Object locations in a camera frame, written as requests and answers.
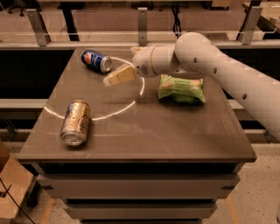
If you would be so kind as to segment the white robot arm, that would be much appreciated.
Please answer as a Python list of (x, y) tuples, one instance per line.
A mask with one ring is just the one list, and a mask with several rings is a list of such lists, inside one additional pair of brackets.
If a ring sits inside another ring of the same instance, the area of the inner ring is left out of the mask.
[(280, 140), (280, 81), (228, 57), (208, 38), (188, 32), (170, 45), (133, 47), (132, 63), (119, 66), (103, 80), (107, 86), (140, 75), (160, 74), (186, 79), (209, 76)]

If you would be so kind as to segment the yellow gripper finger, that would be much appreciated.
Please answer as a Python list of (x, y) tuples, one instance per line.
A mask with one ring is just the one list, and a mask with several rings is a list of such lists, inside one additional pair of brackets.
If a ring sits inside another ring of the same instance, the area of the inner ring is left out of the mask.
[(121, 65), (103, 79), (106, 87), (133, 81), (137, 77), (137, 70), (132, 65)]
[(142, 50), (144, 50), (145, 49), (145, 46), (132, 46), (131, 48), (130, 48), (130, 50), (131, 50), (131, 52), (133, 53), (133, 54), (136, 54), (137, 52), (140, 52), (140, 51), (142, 51)]

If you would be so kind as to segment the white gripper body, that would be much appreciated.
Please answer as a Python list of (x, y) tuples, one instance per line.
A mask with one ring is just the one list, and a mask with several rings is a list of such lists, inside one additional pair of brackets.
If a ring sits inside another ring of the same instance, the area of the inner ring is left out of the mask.
[(144, 78), (151, 78), (155, 76), (155, 73), (151, 67), (151, 53), (153, 47), (146, 46), (144, 50), (133, 54), (132, 64), (137, 70), (137, 73)]

